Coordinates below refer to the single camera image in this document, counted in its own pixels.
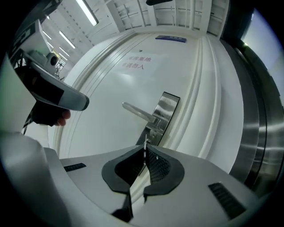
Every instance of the white ceiling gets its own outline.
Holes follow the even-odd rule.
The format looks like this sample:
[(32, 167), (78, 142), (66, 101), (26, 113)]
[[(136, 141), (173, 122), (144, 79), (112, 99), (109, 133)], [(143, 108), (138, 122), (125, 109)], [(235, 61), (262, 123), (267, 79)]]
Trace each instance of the white ceiling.
[[(76, 0), (63, 0), (49, 15), (50, 19), (42, 24), (43, 30), (52, 38), (49, 43), (54, 50), (66, 56), (59, 49), (59, 46), (62, 47), (70, 55), (66, 57), (72, 65), (95, 44), (136, 27), (179, 26), (220, 36), (229, 5), (229, 0), (173, 0), (155, 6), (147, 6), (146, 0), (86, 2), (99, 21), (97, 25), (92, 26)], [(195, 5), (194, 19), (190, 15), (192, 5)], [(59, 31), (76, 46), (75, 49), (62, 38)]]

